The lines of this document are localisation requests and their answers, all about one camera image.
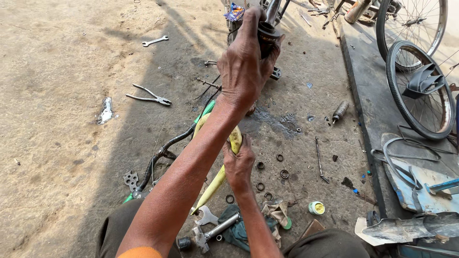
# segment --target orange sleeve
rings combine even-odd
[[[122,253],[118,258],[162,258],[161,254],[152,247],[136,247]]]

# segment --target bicycle tire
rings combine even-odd
[[[427,129],[426,127],[424,127],[416,118],[414,118],[414,116],[408,110],[408,108],[405,105],[404,100],[401,97],[398,86],[396,85],[397,78],[396,78],[396,68],[395,68],[394,58],[396,58],[396,55],[401,47],[409,47],[409,49],[411,49],[412,51],[414,50],[414,51],[417,51],[418,54],[422,54],[425,60],[428,60],[426,64],[434,63],[436,65],[436,73],[443,75],[440,68],[435,63],[435,61],[432,59],[432,57],[427,55],[423,50],[421,50],[420,47],[416,46],[414,43],[410,41],[398,41],[394,43],[389,49],[388,54],[387,54],[386,78],[387,78],[387,84],[389,85],[389,89],[391,90],[391,94],[394,98],[397,108],[399,109],[400,113],[402,114],[403,118],[408,123],[408,125],[414,131],[416,131],[419,135],[427,139],[430,139],[430,140],[441,140],[443,138],[446,138],[451,132],[451,130],[453,129],[454,121],[456,118],[456,108],[454,106],[454,98],[451,94],[451,90],[449,89],[448,85],[444,86],[444,90],[446,91],[447,96],[448,96],[448,103],[446,103],[445,101],[445,105],[449,105],[449,108],[450,108],[448,124],[442,127],[437,132],[433,132]]]
[[[381,54],[381,57],[384,61],[386,61],[386,57],[388,54],[388,47],[386,43],[386,37],[385,37],[385,24],[386,24],[386,14],[387,14],[387,9],[389,7],[391,0],[382,0],[379,10],[378,10],[378,15],[377,15],[377,20],[376,20],[376,43],[378,45],[378,50],[379,53]],[[440,42],[443,38],[443,35],[445,33],[445,28],[446,28],[446,21],[448,19],[448,1],[447,0],[438,0],[439,3],[439,9],[442,12],[442,18],[441,21],[439,19],[438,27],[437,27],[437,34],[436,34],[436,40],[435,43],[432,43],[432,48],[429,49],[427,54],[429,56],[432,56],[435,51],[437,50],[438,46],[440,45]],[[404,66],[397,64],[396,65],[397,69],[399,70],[407,70]]]

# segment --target bicycle wheel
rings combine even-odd
[[[447,0],[382,0],[376,20],[376,41],[381,57],[399,40],[410,40],[427,55],[437,50],[445,33]],[[399,70],[418,68],[420,63],[397,63]]]
[[[409,64],[410,71],[396,71],[400,59]],[[420,64],[418,69],[414,69],[415,63]],[[392,44],[386,77],[397,108],[413,130],[431,140],[448,136],[456,117],[454,99],[443,73],[429,55],[410,41]]]

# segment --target blue plastic wrapper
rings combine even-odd
[[[244,8],[231,3],[231,10],[228,13],[223,14],[223,16],[225,16],[225,18],[229,21],[236,22],[242,19],[245,11],[246,10]]]

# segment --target trousers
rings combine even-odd
[[[97,235],[96,258],[115,258],[143,200],[128,201],[107,216]],[[361,243],[339,229],[325,229],[302,238],[289,246],[283,254],[285,258],[369,258]],[[181,257],[174,243],[168,258]]]

